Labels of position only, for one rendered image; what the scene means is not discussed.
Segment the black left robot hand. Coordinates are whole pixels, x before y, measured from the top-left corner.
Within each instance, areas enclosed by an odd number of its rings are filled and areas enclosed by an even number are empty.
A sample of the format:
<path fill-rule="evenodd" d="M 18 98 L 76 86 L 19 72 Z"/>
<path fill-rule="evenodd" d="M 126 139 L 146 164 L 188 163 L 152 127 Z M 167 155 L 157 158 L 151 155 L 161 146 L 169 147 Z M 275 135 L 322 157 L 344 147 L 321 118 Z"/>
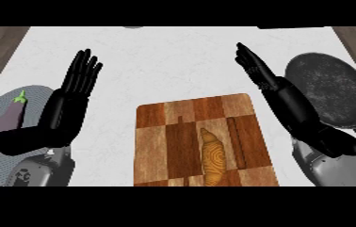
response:
<path fill-rule="evenodd" d="M 42 148 L 68 146 L 83 128 L 89 97 L 104 63 L 80 50 L 62 81 L 61 88 L 50 95 L 42 111 L 37 126 L 0 132 L 0 153 L 25 154 Z"/>

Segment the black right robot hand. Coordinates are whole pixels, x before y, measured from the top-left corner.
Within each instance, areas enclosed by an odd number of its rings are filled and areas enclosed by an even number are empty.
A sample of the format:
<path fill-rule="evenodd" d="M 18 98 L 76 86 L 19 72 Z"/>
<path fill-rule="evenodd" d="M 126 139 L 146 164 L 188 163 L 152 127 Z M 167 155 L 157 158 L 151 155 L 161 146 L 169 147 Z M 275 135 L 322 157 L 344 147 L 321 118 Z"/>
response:
<path fill-rule="evenodd" d="M 237 63 L 262 90 L 274 114 L 291 136 L 327 156 L 356 155 L 356 137 L 321 122 L 319 113 L 291 81 L 278 76 L 244 43 L 237 43 Z"/>

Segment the dark grey pan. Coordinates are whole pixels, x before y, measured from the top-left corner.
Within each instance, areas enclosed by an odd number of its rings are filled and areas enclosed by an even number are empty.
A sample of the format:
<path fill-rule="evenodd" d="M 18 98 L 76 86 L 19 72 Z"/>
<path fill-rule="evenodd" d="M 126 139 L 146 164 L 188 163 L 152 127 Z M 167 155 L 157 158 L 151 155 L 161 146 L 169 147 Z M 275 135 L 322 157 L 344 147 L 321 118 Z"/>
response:
<path fill-rule="evenodd" d="M 356 69 L 328 54 L 305 53 L 291 59 L 285 77 L 307 97 L 321 121 L 356 128 Z"/>

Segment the golden croissant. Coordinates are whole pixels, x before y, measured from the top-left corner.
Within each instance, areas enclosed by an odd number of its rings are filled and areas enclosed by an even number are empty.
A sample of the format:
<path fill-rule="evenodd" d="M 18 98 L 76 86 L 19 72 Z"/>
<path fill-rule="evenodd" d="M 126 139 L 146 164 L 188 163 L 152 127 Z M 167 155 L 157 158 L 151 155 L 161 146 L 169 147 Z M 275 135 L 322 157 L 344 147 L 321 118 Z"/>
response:
<path fill-rule="evenodd" d="M 225 144 L 206 128 L 201 129 L 201 134 L 204 184 L 207 186 L 216 186 L 226 173 Z"/>

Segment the brown wooden cutting board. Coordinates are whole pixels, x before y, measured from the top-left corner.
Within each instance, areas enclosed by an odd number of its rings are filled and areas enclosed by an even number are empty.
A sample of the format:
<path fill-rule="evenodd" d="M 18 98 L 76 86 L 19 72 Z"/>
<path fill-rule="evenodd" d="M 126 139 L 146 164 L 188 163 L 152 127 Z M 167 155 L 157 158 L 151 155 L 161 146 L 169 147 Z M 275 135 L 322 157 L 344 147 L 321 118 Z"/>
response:
<path fill-rule="evenodd" d="M 276 186 L 274 163 L 245 93 L 136 108 L 133 183 L 206 186 L 203 128 L 225 144 L 226 173 L 217 186 Z"/>

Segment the grey round plate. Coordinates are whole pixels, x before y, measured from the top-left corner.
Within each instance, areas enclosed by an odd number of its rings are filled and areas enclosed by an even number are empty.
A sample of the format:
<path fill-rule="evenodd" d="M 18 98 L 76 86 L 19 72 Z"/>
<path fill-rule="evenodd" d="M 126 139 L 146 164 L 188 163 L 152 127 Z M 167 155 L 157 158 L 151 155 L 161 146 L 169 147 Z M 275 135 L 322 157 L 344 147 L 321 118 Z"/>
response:
<path fill-rule="evenodd" d="M 53 90 L 40 85 L 31 85 L 0 96 L 0 130 L 37 125 L 40 114 Z M 9 156 L 0 153 L 0 186 L 11 178 L 12 169 L 28 157 L 48 154 L 49 149 L 42 148 L 25 154 Z"/>

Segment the purple eggplant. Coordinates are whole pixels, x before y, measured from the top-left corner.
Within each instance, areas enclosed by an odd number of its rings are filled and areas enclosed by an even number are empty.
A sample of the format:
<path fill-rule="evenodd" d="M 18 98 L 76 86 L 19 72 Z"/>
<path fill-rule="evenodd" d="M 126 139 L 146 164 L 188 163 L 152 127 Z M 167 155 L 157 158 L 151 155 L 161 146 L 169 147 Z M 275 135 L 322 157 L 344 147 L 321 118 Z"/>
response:
<path fill-rule="evenodd" d="M 16 129 L 22 126 L 28 99 L 25 91 L 12 99 L 5 114 L 0 116 L 0 132 Z"/>

